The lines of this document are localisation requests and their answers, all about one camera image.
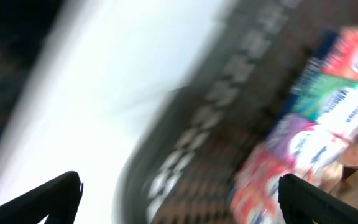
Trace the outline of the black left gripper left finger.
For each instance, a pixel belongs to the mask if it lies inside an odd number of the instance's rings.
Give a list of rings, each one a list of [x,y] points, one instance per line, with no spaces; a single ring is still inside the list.
[[[69,171],[0,206],[0,224],[73,224],[83,195],[77,172]]]

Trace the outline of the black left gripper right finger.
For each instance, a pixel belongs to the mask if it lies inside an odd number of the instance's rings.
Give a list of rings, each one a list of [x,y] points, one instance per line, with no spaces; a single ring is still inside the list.
[[[358,209],[293,174],[279,179],[278,202],[286,224],[358,224]]]

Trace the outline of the grey plastic basket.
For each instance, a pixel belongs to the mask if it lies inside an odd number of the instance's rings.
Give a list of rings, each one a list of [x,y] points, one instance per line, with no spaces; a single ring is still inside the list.
[[[120,223],[232,223],[232,177],[265,136],[323,35],[358,0],[239,0],[206,60],[131,158]]]

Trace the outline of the colourful tissue multipack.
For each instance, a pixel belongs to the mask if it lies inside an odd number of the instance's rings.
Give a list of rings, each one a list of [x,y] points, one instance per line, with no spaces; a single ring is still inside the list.
[[[358,27],[328,30],[295,81],[279,118],[236,175],[238,223],[283,223],[282,176],[323,189],[339,178],[340,154],[358,138]]]

